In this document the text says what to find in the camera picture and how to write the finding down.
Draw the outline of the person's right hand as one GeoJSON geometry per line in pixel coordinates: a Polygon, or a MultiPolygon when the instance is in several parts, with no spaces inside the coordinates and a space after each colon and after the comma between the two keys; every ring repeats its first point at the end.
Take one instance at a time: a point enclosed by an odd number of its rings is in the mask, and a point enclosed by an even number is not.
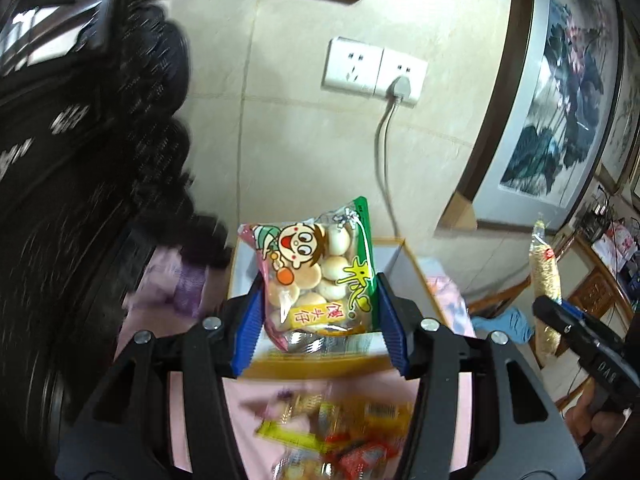
{"type": "Polygon", "coordinates": [[[564,414],[566,426],[577,444],[582,444],[590,431],[611,440],[620,431],[626,420],[624,414],[604,411],[590,413],[589,407],[596,394],[596,385],[592,379],[589,379],[577,403],[564,414]]]}

